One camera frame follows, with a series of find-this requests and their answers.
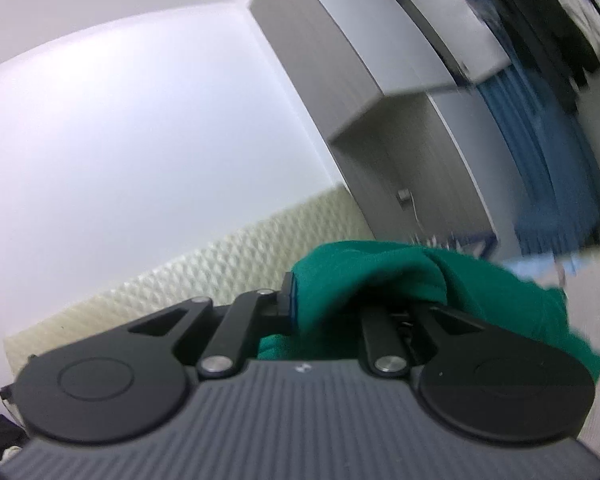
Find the grey wardrobe cabinet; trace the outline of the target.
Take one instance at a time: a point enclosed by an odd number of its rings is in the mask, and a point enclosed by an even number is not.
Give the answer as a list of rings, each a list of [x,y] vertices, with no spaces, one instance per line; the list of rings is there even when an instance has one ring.
[[[375,237],[492,232],[515,257],[527,194],[479,92],[458,86],[398,0],[251,0]]]

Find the cream quilted headboard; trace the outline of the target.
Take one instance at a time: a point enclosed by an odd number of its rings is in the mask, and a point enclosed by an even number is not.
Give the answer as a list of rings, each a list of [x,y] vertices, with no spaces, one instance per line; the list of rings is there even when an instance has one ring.
[[[5,356],[12,374],[18,374],[30,356],[188,298],[207,296],[216,304],[228,304],[247,290],[274,289],[317,246],[373,237],[352,195],[337,186],[5,337]]]

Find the blue curtain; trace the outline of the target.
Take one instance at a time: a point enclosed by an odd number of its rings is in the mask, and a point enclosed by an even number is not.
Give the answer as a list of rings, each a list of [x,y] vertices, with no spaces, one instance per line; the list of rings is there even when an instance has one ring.
[[[513,155],[531,198],[515,223],[525,255],[582,247],[600,223],[600,167],[576,115],[520,57],[494,0],[468,0],[486,20],[510,65],[477,89]]]

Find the green hoodie sweatshirt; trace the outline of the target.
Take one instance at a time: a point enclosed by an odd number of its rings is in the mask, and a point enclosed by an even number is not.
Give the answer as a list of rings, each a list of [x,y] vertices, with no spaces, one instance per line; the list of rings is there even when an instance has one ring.
[[[405,313],[423,301],[565,351],[600,378],[600,352],[571,329],[565,293],[489,261],[443,248],[344,240],[313,249],[292,274],[297,329],[262,338],[261,360],[343,359],[358,314],[384,307]]]

